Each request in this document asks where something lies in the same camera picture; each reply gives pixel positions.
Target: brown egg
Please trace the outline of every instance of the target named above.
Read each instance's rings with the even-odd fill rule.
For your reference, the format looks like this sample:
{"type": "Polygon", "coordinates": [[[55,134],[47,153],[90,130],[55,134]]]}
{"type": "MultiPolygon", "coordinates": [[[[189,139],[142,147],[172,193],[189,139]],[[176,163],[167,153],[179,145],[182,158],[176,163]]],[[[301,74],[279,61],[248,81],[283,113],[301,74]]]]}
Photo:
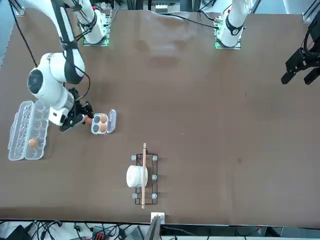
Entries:
{"type": "Polygon", "coordinates": [[[91,125],[91,124],[92,124],[92,118],[90,118],[89,116],[85,116],[84,122],[85,122],[86,124],[91,125]]]}
{"type": "Polygon", "coordinates": [[[28,141],[28,145],[29,145],[29,147],[31,147],[31,148],[35,148],[35,147],[38,145],[37,139],[31,138],[31,139],[28,141]]]}
{"type": "Polygon", "coordinates": [[[107,125],[102,123],[100,126],[100,132],[104,133],[107,130],[107,125]]]}
{"type": "Polygon", "coordinates": [[[105,124],[107,122],[107,116],[105,114],[101,115],[100,121],[105,124]]]}

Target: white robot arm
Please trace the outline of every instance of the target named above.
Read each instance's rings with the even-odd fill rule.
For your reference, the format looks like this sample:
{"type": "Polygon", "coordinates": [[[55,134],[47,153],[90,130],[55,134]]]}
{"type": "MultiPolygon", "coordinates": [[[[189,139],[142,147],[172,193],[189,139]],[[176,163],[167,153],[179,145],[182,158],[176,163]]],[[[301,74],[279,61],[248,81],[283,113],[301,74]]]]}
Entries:
{"type": "Polygon", "coordinates": [[[217,37],[226,47],[235,46],[244,29],[244,23],[249,14],[248,0],[233,0],[230,13],[225,13],[220,35],[217,37]]]}
{"type": "Polygon", "coordinates": [[[54,23],[62,52],[47,53],[27,79],[31,93],[50,106],[49,120],[62,131],[83,123],[86,116],[92,117],[92,108],[86,101],[80,103],[75,88],[67,90],[64,83],[79,84],[85,74],[85,63],[79,52],[72,26],[65,8],[76,9],[83,32],[87,31],[88,42],[99,42],[106,33],[98,20],[99,13],[93,11],[89,0],[25,0],[25,6],[46,14],[54,23]]]}

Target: small egg tray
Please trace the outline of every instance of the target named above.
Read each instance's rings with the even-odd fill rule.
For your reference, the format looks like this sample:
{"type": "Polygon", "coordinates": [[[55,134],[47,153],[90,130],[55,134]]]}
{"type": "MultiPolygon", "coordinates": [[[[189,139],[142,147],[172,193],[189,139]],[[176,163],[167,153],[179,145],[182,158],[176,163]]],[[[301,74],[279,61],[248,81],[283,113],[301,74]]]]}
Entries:
{"type": "Polygon", "coordinates": [[[49,126],[49,109],[39,100],[35,103],[21,103],[10,129],[9,160],[38,160],[43,157],[49,126]],[[35,147],[28,145],[30,139],[37,141],[35,147]]]}
{"type": "Polygon", "coordinates": [[[93,115],[92,124],[91,124],[91,132],[95,135],[100,134],[110,134],[116,128],[116,120],[117,120],[117,112],[114,109],[111,109],[109,114],[107,113],[95,113],[93,115]],[[106,122],[102,123],[101,119],[103,116],[106,117],[106,122]],[[106,128],[104,131],[101,131],[102,125],[105,124],[106,128]]]}

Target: wooden stick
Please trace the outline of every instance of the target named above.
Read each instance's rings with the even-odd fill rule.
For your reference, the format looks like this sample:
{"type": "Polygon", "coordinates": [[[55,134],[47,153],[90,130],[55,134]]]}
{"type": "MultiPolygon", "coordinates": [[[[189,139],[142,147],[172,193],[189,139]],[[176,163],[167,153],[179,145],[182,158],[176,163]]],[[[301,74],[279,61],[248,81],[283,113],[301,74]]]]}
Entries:
{"type": "Polygon", "coordinates": [[[143,158],[142,158],[142,203],[141,209],[145,209],[146,198],[146,157],[147,157],[147,144],[143,144],[143,158]]]}

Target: brown table surface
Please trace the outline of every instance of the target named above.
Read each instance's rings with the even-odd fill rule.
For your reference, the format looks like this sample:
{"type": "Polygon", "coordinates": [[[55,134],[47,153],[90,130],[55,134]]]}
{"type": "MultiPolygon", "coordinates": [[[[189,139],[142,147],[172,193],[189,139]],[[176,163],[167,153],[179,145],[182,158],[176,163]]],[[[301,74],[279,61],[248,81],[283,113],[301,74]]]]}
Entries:
{"type": "MultiPolygon", "coordinates": [[[[44,14],[27,10],[19,22],[38,61],[61,51],[44,14]]],[[[241,50],[216,50],[211,28],[118,11],[109,47],[80,48],[86,99],[95,112],[117,110],[116,132],[51,124],[39,161],[8,160],[14,113],[32,99],[33,62],[14,27],[0,72],[0,218],[150,222],[165,212],[175,224],[318,227],[320,82],[305,85],[306,72],[280,81],[307,25],[273,14],[245,25],[241,50]],[[159,155],[159,199],[141,210],[126,172],[144,142],[159,155]]]]}

